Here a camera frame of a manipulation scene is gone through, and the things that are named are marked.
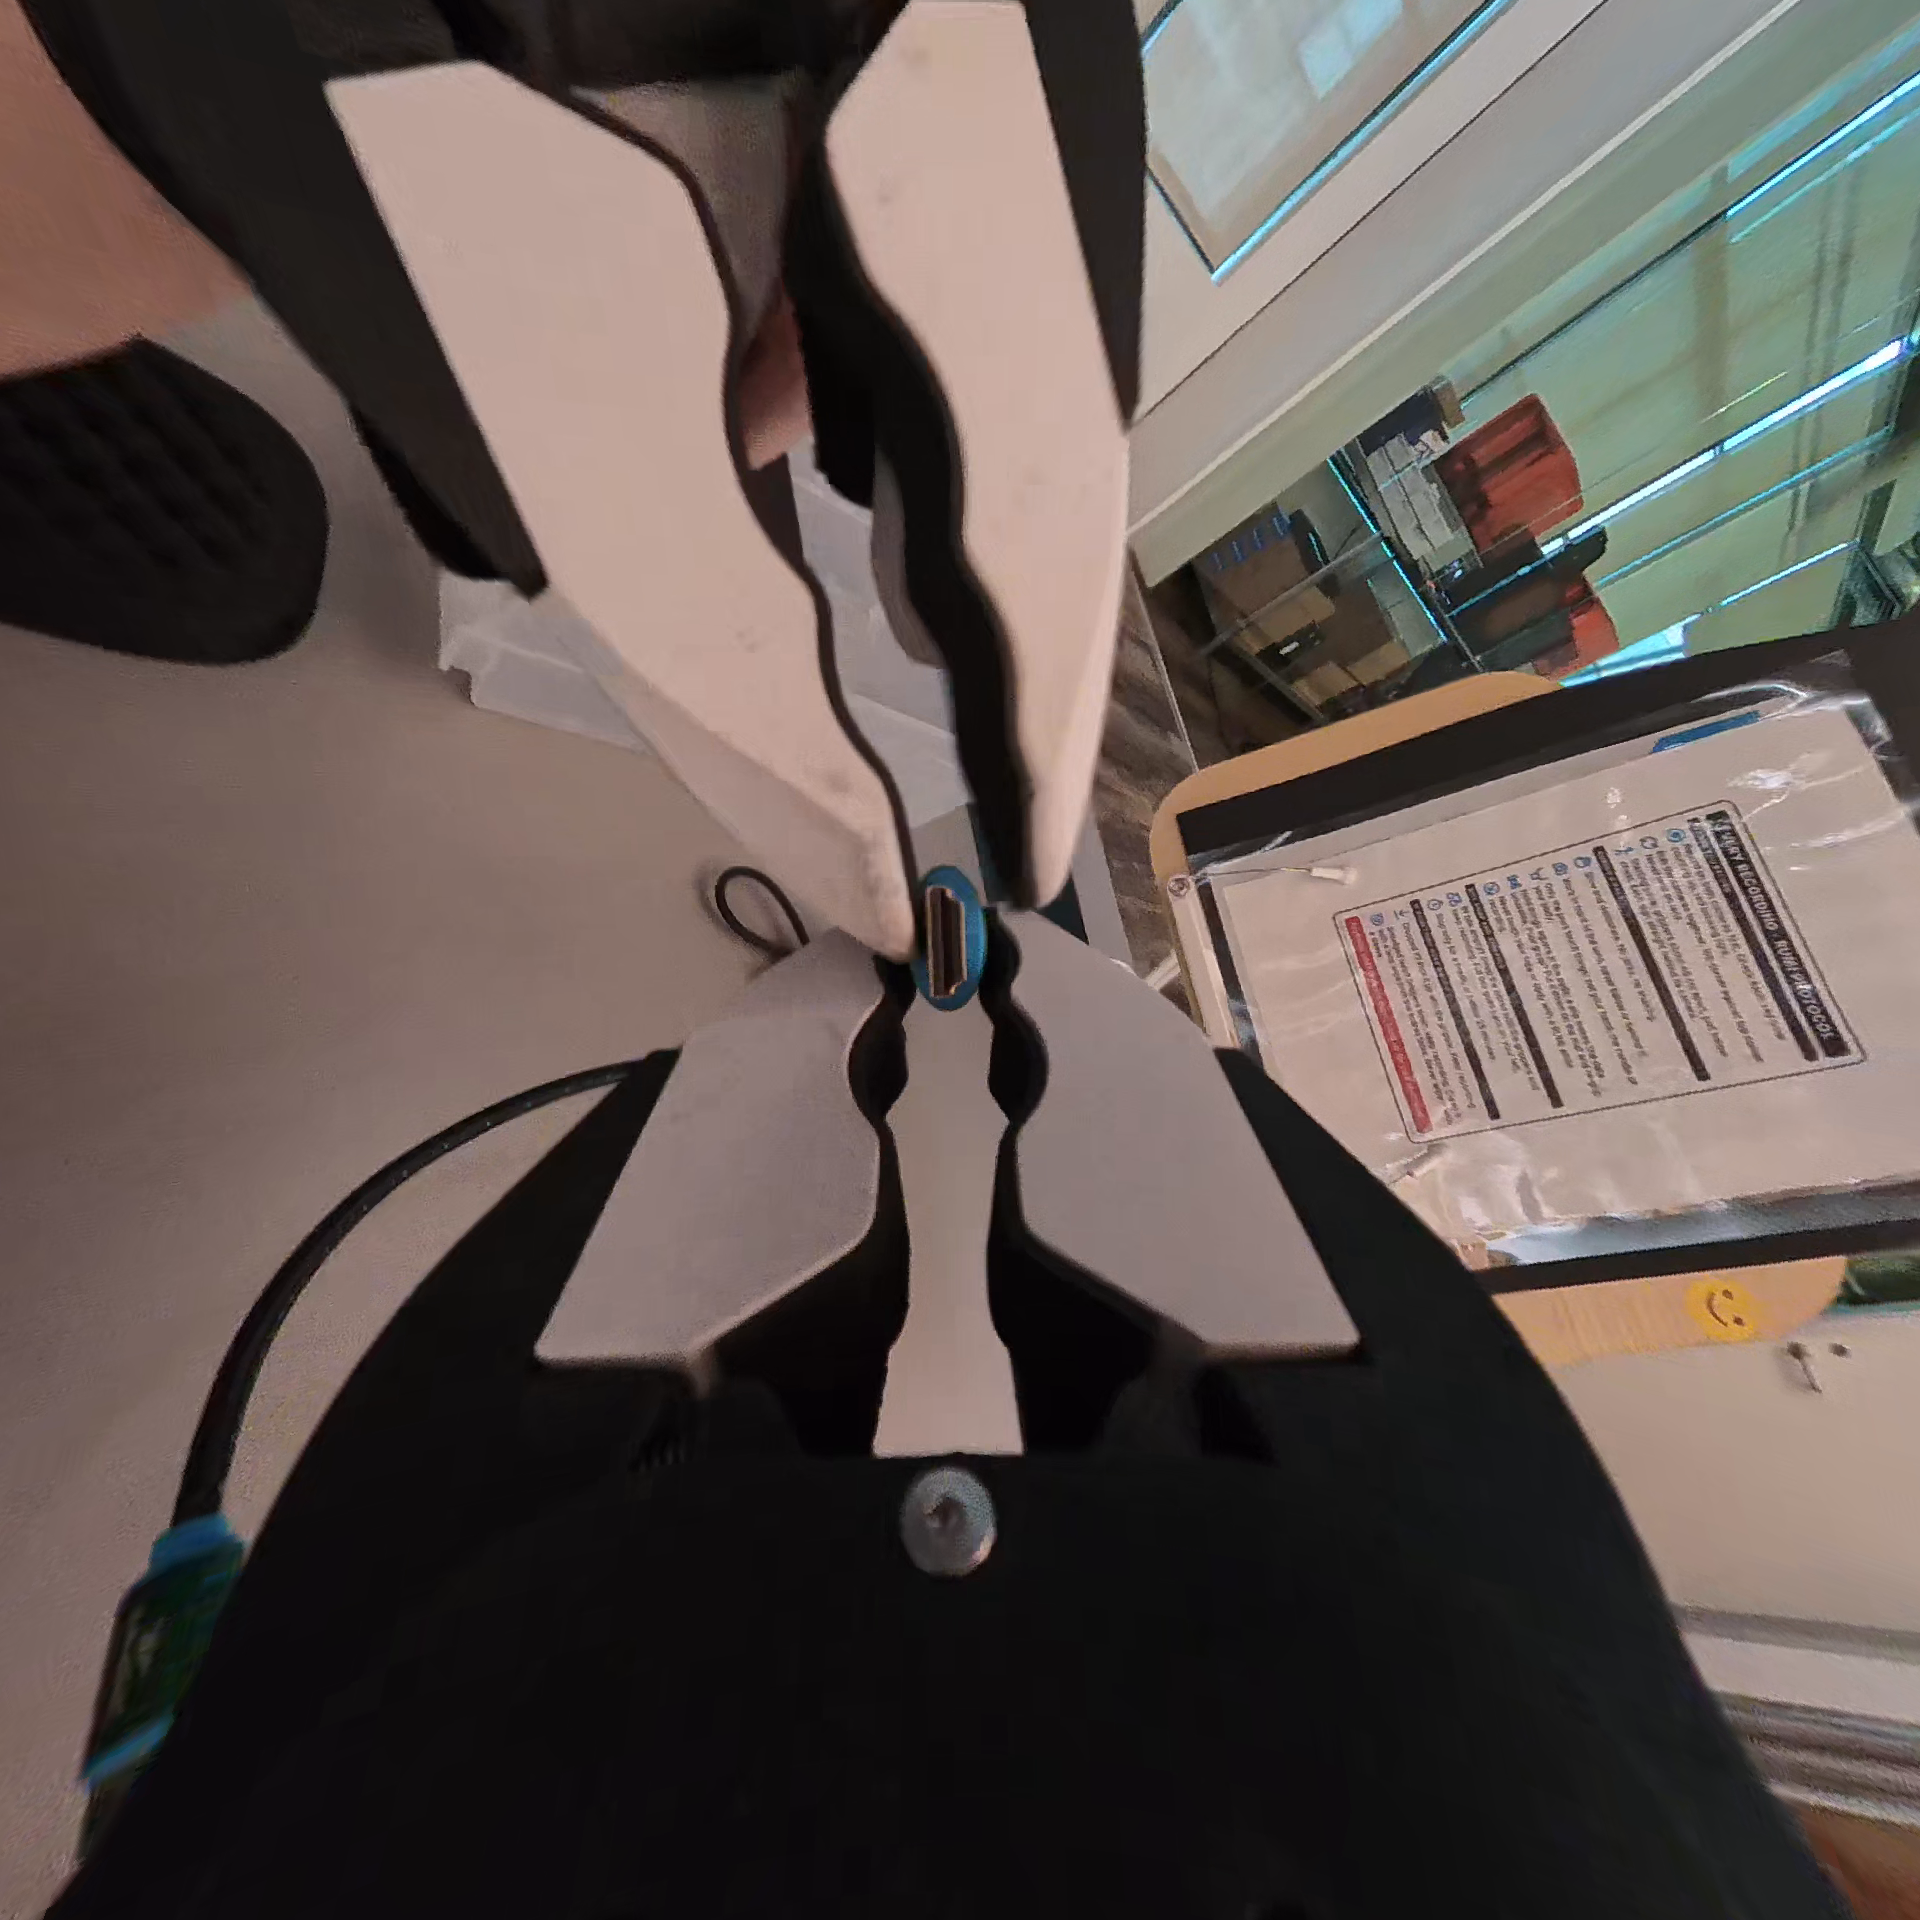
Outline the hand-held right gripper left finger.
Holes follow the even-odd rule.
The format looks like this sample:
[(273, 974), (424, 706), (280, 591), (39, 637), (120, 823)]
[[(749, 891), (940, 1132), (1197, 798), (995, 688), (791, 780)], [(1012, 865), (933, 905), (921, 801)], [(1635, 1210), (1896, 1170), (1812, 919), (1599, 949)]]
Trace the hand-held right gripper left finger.
[(536, 1357), (686, 1375), (884, 1375), (905, 1209), (863, 1037), (892, 1044), (877, 953), (821, 933), (685, 1041)]

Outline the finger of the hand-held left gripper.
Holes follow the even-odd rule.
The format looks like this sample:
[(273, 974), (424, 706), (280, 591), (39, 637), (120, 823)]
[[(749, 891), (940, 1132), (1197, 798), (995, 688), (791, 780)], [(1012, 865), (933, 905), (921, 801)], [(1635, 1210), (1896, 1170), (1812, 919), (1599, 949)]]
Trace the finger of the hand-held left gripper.
[(1128, 1), (899, 1), (833, 70), (789, 210), (899, 599), (948, 676), (997, 894), (1069, 884), (1127, 575), (1139, 401)]
[(899, 790), (836, 702), (828, 599), (741, 474), (697, 190), (475, 59), (333, 80), (326, 106), (613, 702), (744, 850), (911, 956)]

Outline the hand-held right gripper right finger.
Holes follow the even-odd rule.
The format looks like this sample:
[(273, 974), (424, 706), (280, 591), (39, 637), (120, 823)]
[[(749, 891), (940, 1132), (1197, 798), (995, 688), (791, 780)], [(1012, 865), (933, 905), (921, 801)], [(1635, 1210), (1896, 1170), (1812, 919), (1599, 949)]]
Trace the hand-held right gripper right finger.
[(1356, 1327), (1204, 1030), (1045, 916), (995, 933), (990, 1084), (1035, 1248), (1209, 1360), (1354, 1354)]

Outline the blue hdmi connector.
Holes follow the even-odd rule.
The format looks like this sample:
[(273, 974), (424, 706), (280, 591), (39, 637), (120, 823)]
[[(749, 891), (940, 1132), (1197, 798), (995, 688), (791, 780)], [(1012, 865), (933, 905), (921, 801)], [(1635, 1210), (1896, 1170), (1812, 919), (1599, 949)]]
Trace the blue hdmi connector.
[(990, 915), (973, 875), (959, 865), (924, 872), (916, 894), (916, 987), (937, 1009), (961, 1009), (990, 966)]

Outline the person's left hand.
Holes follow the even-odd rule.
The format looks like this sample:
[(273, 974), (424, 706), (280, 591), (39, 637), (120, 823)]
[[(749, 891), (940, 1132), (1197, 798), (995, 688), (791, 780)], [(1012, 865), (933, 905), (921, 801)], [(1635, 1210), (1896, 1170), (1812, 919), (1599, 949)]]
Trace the person's left hand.
[(2, 6), (2, 379), (166, 337), (247, 290)]

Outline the translucent plastic box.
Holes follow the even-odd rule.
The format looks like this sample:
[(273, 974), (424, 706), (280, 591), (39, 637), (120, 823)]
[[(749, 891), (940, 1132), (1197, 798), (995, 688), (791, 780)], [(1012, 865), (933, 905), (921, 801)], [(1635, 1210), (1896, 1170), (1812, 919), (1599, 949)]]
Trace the translucent plastic box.
[[(940, 667), (911, 658), (889, 625), (870, 567), (870, 511), (824, 479), (807, 441), (789, 452), (789, 492), (802, 556), (828, 591), (837, 684), (889, 768), (910, 825), (961, 810), (968, 790), (948, 684)], [(508, 584), (444, 571), (436, 662), (466, 678), (479, 709), (655, 751), (609, 688), (604, 651), (557, 596), (525, 600)]]

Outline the wooden sign board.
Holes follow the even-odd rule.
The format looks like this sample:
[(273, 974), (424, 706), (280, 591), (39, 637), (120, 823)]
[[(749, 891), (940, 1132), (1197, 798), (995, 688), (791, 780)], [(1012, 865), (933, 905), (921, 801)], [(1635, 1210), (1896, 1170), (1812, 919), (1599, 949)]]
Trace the wooden sign board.
[[(1623, 747), (1733, 714), (1737, 691), (1860, 694), (1885, 718), (1897, 770), (1918, 768), (1918, 618), (1836, 628), (1648, 663), (1561, 687), (1518, 673), (1458, 680), (1399, 706), (1249, 750), (1178, 780), (1148, 830), (1165, 891), (1197, 860), (1241, 839), (1362, 825), (1411, 801), (1472, 798), (1498, 777), (1565, 768), (1580, 750)], [(1918, 1257), (1918, 1177), (1858, 1196), (1759, 1204), (1759, 1224), (1683, 1226), (1678, 1242), (1477, 1272), (1535, 1357), (1571, 1365), (1701, 1343), (1794, 1334), (1841, 1297), (1845, 1259)], [(1730, 1291), (1744, 1320), (1713, 1332)]]

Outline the laminated instruction sheet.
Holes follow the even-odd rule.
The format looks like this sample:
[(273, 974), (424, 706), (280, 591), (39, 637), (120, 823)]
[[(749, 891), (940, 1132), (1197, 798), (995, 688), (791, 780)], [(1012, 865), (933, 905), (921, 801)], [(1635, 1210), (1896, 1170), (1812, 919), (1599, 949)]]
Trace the laminated instruction sheet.
[(1860, 691), (1189, 861), (1205, 1023), (1462, 1248), (1918, 1185), (1918, 790)]

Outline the red storage crate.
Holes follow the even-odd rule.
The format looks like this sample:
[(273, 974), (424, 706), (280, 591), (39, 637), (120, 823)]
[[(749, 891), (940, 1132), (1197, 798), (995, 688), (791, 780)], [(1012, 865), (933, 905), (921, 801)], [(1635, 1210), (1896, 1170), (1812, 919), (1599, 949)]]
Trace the red storage crate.
[(1477, 556), (1539, 540), (1584, 507), (1573, 449), (1535, 391), (1453, 441), (1431, 471)]

